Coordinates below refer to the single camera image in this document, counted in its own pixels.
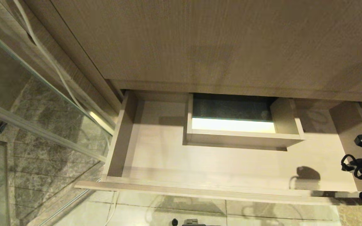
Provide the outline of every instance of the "inner drawer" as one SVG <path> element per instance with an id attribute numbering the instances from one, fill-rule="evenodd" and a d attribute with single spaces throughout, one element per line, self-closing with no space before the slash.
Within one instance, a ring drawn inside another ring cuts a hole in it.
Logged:
<path id="1" fill-rule="evenodd" d="M 359 127 L 353 132 L 362 133 L 358 103 L 344 102 L 333 109 L 293 105 L 294 120 L 300 120 L 306 139 L 288 146 L 286 151 L 274 151 L 185 143 L 187 117 L 192 115 L 188 110 L 190 94 L 169 98 L 161 93 L 140 96 L 128 91 L 125 97 L 107 157 L 105 181 L 123 177 L 183 185 L 361 190 L 362 181 L 357 184 L 340 166 L 349 149 L 361 148 L 353 143 L 355 136 L 345 141 L 338 133 L 344 127 L 340 119 L 345 114 L 350 120 L 359 118 Z"/>
<path id="2" fill-rule="evenodd" d="M 185 144 L 286 150 L 304 140 L 293 99 L 190 94 Z"/>

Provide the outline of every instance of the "electrical wire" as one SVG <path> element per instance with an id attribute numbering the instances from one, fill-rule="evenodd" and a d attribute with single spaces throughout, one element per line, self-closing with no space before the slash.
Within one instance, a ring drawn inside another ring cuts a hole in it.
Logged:
<path id="1" fill-rule="evenodd" d="M 110 222 L 112 216 L 114 216 L 115 208 L 117 207 L 117 202 L 118 202 L 118 197 L 119 197 L 118 192 L 119 192 L 119 191 L 115 191 L 115 193 L 114 193 L 114 195 L 116 196 L 114 209 L 112 210 L 111 216 L 108 218 L 108 220 L 106 221 L 106 223 L 104 224 L 104 226 L 107 226 L 107 224 L 108 224 L 108 222 Z"/>
<path id="2" fill-rule="evenodd" d="M 49 60 L 49 62 L 52 64 L 52 66 L 54 67 L 54 69 L 56 70 L 60 80 L 62 81 L 66 91 L 68 91 L 69 96 L 71 96 L 73 102 L 76 104 L 76 106 L 78 106 L 78 108 L 86 115 L 88 116 L 94 123 L 96 123 L 97 125 L 99 125 L 99 123 L 97 122 L 97 120 L 95 120 L 83 107 L 82 105 L 78 102 L 78 100 L 76 99 L 76 97 L 73 95 L 72 91 L 70 90 L 68 84 L 66 83 L 65 79 L 63 78 L 63 74 L 61 72 L 61 70 L 58 67 L 58 62 L 53 59 L 53 57 L 51 57 L 49 55 L 49 53 L 47 52 L 47 50 L 44 49 L 43 45 L 40 43 L 40 41 L 38 40 L 36 34 L 34 34 L 33 28 L 30 25 L 30 20 L 26 15 L 25 10 L 23 9 L 22 5 L 19 3 L 19 0 L 13 0 L 16 7 L 19 9 L 20 14 L 23 17 L 23 20 L 25 21 L 26 27 L 29 30 L 29 35 L 30 37 L 32 37 L 34 43 L 36 44 L 36 46 L 38 47 L 38 49 L 40 50 L 40 52 L 47 58 L 47 60 Z M 109 139 L 105 136 L 107 145 L 110 146 L 110 142 Z"/>

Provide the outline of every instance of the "small drawer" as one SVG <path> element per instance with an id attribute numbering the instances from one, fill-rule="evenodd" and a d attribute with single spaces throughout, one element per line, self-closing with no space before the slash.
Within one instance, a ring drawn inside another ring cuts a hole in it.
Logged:
<path id="1" fill-rule="evenodd" d="M 187 145 L 287 150 L 304 140 L 293 99 L 277 98 L 270 103 L 263 97 L 243 99 L 212 94 L 210 100 L 204 98 L 195 99 L 199 103 L 196 110 L 194 95 L 189 95 L 184 134 Z"/>
<path id="2" fill-rule="evenodd" d="M 362 134 L 358 103 L 342 102 L 331 109 L 316 103 L 313 109 L 277 99 L 271 106 L 275 134 L 295 135 L 292 140 L 299 142 L 275 151 L 260 149 L 275 137 L 251 133 L 244 137 L 264 138 L 264 143 L 229 147 L 233 143 L 227 140 L 227 146 L 216 145 L 227 135 L 215 134 L 220 138 L 191 145 L 185 135 L 195 141 L 197 133 L 188 126 L 190 100 L 187 93 L 127 91 L 102 182 L 78 187 L 320 205 L 339 205 L 343 202 L 337 198 L 358 197 L 362 191 L 362 180 L 340 166 L 346 153 L 362 156 L 353 142 Z"/>

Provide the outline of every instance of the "floor tile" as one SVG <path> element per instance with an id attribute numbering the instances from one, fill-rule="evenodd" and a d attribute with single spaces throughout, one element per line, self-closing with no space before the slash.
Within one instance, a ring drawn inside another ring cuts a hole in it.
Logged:
<path id="1" fill-rule="evenodd" d="M 111 203 L 113 195 L 113 191 L 95 191 L 87 200 L 91 202 Z"/>
<path id="2" fill-rule="evenodd" d="M 16 187 L 37 191 L 57 193 L 72 181 L 72 178 L 66 177 L 14 172 L 14 185 Z"/>
<path id="3" fill-rule="evenodd" d="M 267 218 L 339 220 L 336 206 L 227 201 L 227 214 Z"/>
<path id="4" fill-rule="evenodd" d="M 14 189 L 14 204 L 37 208 L 40 204 L 51 198 L 51 196 L 53 196 L 53 193 L 16 187 Z"/>
<path id="5" fill-rule="evenodd" d="M 85 154 L 78 153 L 65 147 L 38 146 L 28 143 L 15 143 L 13 146 L 13 155 L 15 157 L 24 157 L 31 159 L 55 160 L 71 163 L 97 163 L 95 160 Z"/>
<path id="6" fill-rule="evenodd" d="M 110 206 L 110 211 L 107 216 L 107 220 L 113 216 L 113 212 L 117 209 L 117 203 L 119 199 L 119 191 L 114 192 L 114 195 L 112 196 L 112 204 Z"/>
<path id="7" fill-rule="evenodd" d="M 11 217 L 15 217 L 17 219 L 22 219 L 23 217 L 31 213 L 33 210 L 35 210 L 34 208 L 26 206 L 18 206 L 13 204 L 10 204 L 9 206 L 11 210 L 10 212 Z"/>
<path id="8" fill-rule="evenodd" d="M 109 208 L 109 203 L 86 201 L 72 210 L 55 226 L 104 226 Z"/>
<path id="9" fill-rule="evenodd" d="M 210 213 L 226 213 L 225 200 L 203 199 L 182 196 L 162 196 L 149 193 L 122 191 L 118 204 L 133 206 L 159 207 L 164 209 L 180 209 Z"/>
<path id="10" fill-rule="evenodd" d="M 338 206 L 343 226 L 362 225 L 362 206 Z"/>
<path id="11" fill-rule="evenodd" d="M 68 163 L 14 157 L 13 171 L 76 178 L 92 166 L 93 164 L 86 163 Z"/>
<path id="12" fill-rule="evenodd" d="M 226 216 L 219 213 L 204 213 L 175 209 L 160 209 L 152 207 L 126 206 L 117 204 L 114 216 L 108 226 L 168 226 L 176 218 L 178 225 L 186 219 L 198 219 L 206 225 L 226 226 Z"/>
<path id="13" fill-rule="evenodd" d="M 261 218 L 227 215 L 227 226 L 341 226 L 340 221 Z"/>

